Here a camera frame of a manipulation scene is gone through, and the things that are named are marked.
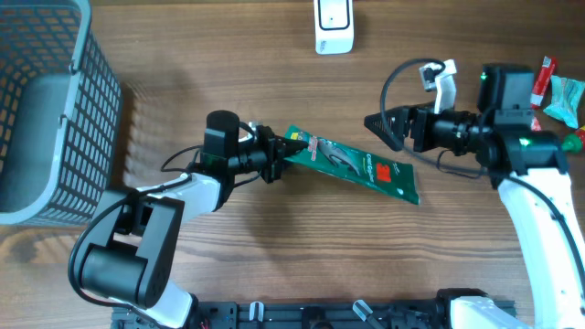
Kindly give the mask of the green 3M gloves packet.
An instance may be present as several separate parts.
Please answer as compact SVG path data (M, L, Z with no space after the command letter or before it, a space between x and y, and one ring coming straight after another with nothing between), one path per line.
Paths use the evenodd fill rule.
M288 162L366 186L387 196L418 205L415 170L412 164L395 162L354 147L311 134L291 125L287 139L308 142L308 147L287 158Z

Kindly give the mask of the red sachet stick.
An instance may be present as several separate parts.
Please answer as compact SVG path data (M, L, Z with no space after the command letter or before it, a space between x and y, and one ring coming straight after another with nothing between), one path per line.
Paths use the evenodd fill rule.
M543 58L542 65L537 74L537 78L534 83L530 97L531 107L534 110L538 109L541 106L548 85L550 83L550 79L553 73L555 72L557 66L558 61L556 58L547 56Z

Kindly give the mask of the teal wipes packet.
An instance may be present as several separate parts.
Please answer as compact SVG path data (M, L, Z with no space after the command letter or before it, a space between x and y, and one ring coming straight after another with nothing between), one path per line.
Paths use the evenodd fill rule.
M584 82L553 75L550 79L552 96L544 113L564 122L569 128L577 129L578 108L584 93Z

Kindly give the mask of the red yellow sauce bottle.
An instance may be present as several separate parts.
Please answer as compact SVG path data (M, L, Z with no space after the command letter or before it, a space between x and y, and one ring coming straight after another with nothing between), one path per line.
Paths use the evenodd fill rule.
M585 127L582 126L575 132L567 135L562 141L561 147L564 152L578 154L584 150Z

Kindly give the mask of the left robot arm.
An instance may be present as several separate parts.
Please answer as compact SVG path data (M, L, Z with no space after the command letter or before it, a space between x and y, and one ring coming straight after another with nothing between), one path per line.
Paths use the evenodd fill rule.
M197 297L170 279L182 223L219 210L238 187L237 175L268 184L280 179L286 158L307 146L232 111L211 112L204 142L177 179L110 196L70 253L71 288L87 302L124 308L158 328L206 327Z

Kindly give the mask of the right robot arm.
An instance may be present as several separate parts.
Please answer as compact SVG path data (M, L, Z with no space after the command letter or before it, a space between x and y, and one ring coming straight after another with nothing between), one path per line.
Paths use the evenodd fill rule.
M389 108L365 126L390 149L420 161L430 150L473 154L476 168L438 164L449 175L488 177L513 221L534 302L537 328L584 325L584 238L575 214L569 164L558 137L532 127L533 70L524 65L483 67L476 112L456 111L452 61L415 58L434 101Z

